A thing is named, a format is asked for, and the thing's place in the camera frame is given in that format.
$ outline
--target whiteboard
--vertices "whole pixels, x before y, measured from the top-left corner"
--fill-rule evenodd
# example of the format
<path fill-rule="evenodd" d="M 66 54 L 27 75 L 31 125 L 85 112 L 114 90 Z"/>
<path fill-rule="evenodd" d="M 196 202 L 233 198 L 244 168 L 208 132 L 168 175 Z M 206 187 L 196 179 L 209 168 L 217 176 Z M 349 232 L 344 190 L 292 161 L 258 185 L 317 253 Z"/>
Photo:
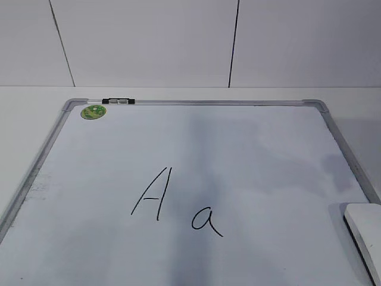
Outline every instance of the whiteboard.
<path fill-rule="evenodd" d="M 368 200 L 315 107 L 88 105 L 0 244 L 1 285 L 371 285 L 342 217 Z"/>

